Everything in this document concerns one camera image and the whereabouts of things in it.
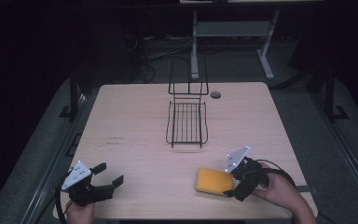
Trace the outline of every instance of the metal stand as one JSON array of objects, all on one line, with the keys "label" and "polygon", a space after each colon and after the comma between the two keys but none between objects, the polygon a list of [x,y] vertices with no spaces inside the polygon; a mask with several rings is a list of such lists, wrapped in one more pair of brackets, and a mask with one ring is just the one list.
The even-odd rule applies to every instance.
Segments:
[{"label": "metal stand", "polygon": [[193,19],[193,46],[191,51],[191,78],[194,80],[199,78],[197,59],[198,36],[264,36],[266,41],[263,47],[257,50],[257,56],[267,79],[273,79],[274,75],[269,67],[266,54],[279,12],[279,10],[275,10],[270,21],[197,21],[197,11],[195,11]]},{"label": "metal stand", "polygon": [[206,72],[205,79],[198,83],[192,82],[189,72],[187,85],[179,88],[175,85],[174,65],[175,59],[172,59],[168,93],[173,95],[173,101],[170,101],[166,141],[172,147],[174,144],[200,144],[202,147],[208,141],[206,104],[201,101],[202,95],[209,94]]}]

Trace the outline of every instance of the dish rack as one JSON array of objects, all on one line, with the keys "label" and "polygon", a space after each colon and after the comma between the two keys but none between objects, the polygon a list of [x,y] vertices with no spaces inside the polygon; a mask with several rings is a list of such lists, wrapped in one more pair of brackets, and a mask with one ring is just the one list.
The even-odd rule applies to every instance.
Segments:
[{"label": "dish rack", "polygon": [[202,147],[208,141],[206,124],[206,104],[202,95],[209,94],[208,77],[200,76],[193,80],[188,71],[187,77],[177,85],[175,76],[175,59],[172,58],[170,85],[168,93],[173,96],[170,101],[166,140],[175,144],[199,144]]}]

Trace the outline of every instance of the white bracket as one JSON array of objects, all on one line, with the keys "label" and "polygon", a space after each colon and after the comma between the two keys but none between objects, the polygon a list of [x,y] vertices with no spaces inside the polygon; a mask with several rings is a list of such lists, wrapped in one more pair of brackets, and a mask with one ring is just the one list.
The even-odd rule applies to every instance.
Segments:
[{"label": "white bracket", "polygon": [[246,156],[246,153],[248,153],[249,149],[251,148],[246,146],[240,150],[227,154],[227,167],[225,169],[226,173],[231,173],[231,171],[237,168],[237,166],[243,161],[243,158]]},{"label": "white bracket", "polygon": [[61,189],[66,190],[71,188],[74,184],[78,183],[80,180],[85,179],[87,176],[91,175],[91,170],[83,164],[83,162],[78,161],[75,168],[72,170],[71,174],[66,177],[65,181],[62,184]]}]

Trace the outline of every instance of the gray carpet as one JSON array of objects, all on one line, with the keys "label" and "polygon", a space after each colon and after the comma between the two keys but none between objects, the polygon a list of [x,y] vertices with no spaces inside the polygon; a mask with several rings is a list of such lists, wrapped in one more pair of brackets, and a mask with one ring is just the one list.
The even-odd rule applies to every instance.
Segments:
[{"label": "gray carpet", "polygon": [[[171,42],[146,44],[152,55]],[[269,86],[279,84],[297,73],[287,66],[296,42],[275,41],[270,46],[268,59],[276,76],[272,81],[266,80],[256,58],[257,44],[241,43],[223,47],[215,53],[204,52],[200,55],[200,68],[206,63],[210,82],[262,81]],[[177,60],[180,64],[178,73],[185,75],[188,54],[175,56],[185,59]],[[171,61],[171,58],[164,58],[150,62],[156,71],[152,82],[168,82]],[[142,77],[133,81],[142,82]],[[333,124],[325,118],[318,103],[323,99],[324,91],[310,94],[305,91],[307,83],[308,79],[304,78],[283,91],[271,91],[273,100],[321,213],[317,217],[318,222],[331,223],[322,216],[326,215],[336,223],[358,223],[358,183],[343,155],[341,144],[332,132],[333,129],[339,129],[358,160],[358,108],[348,90],[337,81],[335,103],[344,107],[350,119],[337,120]],[[0,193],[0,224],[35,222],[52,196],[60,176],[69,168],[72,158],[65,157],[66,151],[76,134],[83,132],[97,94],[98,88],[82,98],[76,120],[69,122],[69,119],[59,118],[62,108],[69,105],[69,82],[62,83]],[[59,223],[52,216],[52,209],[51,204],[39,223]],[[117,221],[96,220],[95,223]],[[254,220],[246,223],[290,222]]]}]

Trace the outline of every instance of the floor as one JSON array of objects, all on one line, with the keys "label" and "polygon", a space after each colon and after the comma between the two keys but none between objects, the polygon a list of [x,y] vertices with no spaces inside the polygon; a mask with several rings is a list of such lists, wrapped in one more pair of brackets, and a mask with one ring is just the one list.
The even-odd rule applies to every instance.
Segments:
[{"label": "floor", "polygon": [[[148,55],[156,55],[185,42],[151,38],[146,41],[146,51]],[[255,52],[262,42],[263,39],[205,41],[200,47],[200,67],[206,64],[210,82],[265,82],[270,87],[298,73],[287,65],[296,41],[278,39],[268,51],[276,77],[267,80]],[[141,67],[139,76],[131,83],[168,83],[172,56],[180,58],[178,73],[185,76],[188,53],[176,53],[150,60],[151,67]],[[271,90],[271,95],[311,187],[319,210],[318,223],[358,223],[358,169],[355,169],[358,168],[358,108],[346,87],[336,80],[335,105],[341,105],[349,119],[331,122],[323,112],[324,88],[309,93],[306,90],[309,80],[305,77],[284,90]],[[0,193],[0,224],[35,223],[39,215],[38,223],[59,223],[52,216],[54,204],[48,201],[60,176],[69,169],[72,157],[67,154],[73,152],[71,149],[76,150],[76,139],[83,132],[97,94],[98,87],[81,95],[79,112],[69,122],[59,117],[62,108],[69,105],[69,80],[62,83]],[[95,223],[118,222],[95,220]],[[246,223],[290,221],[246,220]]]}]

